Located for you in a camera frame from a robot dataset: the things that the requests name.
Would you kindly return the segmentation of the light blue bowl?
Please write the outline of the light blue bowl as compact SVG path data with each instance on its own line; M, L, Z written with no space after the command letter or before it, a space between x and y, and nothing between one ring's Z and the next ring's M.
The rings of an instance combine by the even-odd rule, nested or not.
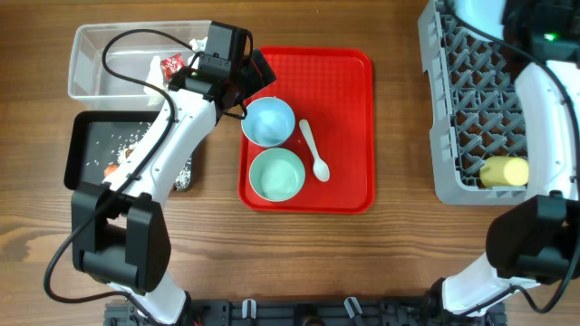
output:
M246 138L262 148L281 146L295 129L295 114L285 101L263 97L247 106L247 116L241 121Z

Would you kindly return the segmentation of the red snack wrapper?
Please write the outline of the red snack wrapper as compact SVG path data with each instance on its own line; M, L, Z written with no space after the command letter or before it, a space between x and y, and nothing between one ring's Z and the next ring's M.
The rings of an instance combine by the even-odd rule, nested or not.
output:
M170 56L169 58L164 59L160 62L160 67L166 82L169 82L172 76L184 66L185 63L180 53Z

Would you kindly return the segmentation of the white tissue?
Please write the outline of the white tissue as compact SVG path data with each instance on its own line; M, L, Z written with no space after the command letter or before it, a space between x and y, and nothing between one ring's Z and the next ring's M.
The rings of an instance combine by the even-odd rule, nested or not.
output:
M189 41L189 44L191 45L194 54L197 54L197 53L205 50L207 40L208 40L208 38L205 37L203 39L198 39L198 40L191 39ZM192 60L193 60L193 55L190 56L187 60L183 59L185 66L189 65L192 62ZM161 61L162 61L162 58L159 57L158 55L153 57L153 59L150 62L150 71L148 73L148 76L147 76L145 82L148 84L152 84L157 88L166 90L168 82L165 81L165 77L164 77L163 72L161 70L161 67L160 67ZM156 92L155 90L153 90L150 87L144 86L143 90L144 90L145 94L147 94L147 95L160 96L160 94L158 92Z

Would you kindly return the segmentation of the green bowl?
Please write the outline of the green bowl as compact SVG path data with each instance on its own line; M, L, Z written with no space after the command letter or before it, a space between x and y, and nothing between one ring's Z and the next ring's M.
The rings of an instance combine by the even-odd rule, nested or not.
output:
M284 202L295 197L303 188L305 166L288 149L267 149L252 161L248 180L259 197L269 202Z

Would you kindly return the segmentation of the white plastic spoon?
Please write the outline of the white plastic spoon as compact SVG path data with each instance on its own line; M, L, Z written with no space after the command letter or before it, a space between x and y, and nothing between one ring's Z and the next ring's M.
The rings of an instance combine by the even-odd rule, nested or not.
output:
M300 120L299 128L314 159L313 172L315 177L321 182L327 182L330 179L330 169L328 165L321 159L318 153L318 149L314 140L314 134L311 130L309 122L307 120Z

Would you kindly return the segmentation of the white rice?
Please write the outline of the white rice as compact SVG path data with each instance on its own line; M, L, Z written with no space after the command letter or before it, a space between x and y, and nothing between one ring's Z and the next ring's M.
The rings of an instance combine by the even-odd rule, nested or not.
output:
M151 122L92 122L87 131L81 181L100 184L109 165L120 165L137 147Z

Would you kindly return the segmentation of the orange carrot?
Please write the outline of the orange carrot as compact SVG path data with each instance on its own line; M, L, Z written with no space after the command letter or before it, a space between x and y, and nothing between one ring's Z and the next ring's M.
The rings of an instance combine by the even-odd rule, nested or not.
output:
M111 173L113 173L119 166L118 165L109 165L103 172L103 175L105 177L109 176Z

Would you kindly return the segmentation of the yellow cup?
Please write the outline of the yellow cup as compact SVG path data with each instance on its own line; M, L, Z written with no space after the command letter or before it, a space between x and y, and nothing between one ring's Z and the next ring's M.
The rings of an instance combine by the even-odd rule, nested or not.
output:
M481 183L487 187L522 187L529 180L529 164L523 158L490 157L479 171Z

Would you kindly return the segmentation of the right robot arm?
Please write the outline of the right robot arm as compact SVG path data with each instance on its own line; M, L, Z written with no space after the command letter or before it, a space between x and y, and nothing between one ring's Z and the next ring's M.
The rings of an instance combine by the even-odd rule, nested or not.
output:
M425 316L490 321L540 285L558 302L579 275L579 4L430 1L418 30L437 197L507 206L485 252L433 285Z

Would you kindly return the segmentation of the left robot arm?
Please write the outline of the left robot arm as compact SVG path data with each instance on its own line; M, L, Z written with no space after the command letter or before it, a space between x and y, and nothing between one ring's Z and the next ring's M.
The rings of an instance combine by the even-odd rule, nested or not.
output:
M163 207L190 154L231 108L276 79L264 55L202 54L162 91L166 106L143 139L101 183L72 195L76 270L111 286L155 325L193 322L189 294L167 270L171 253Z

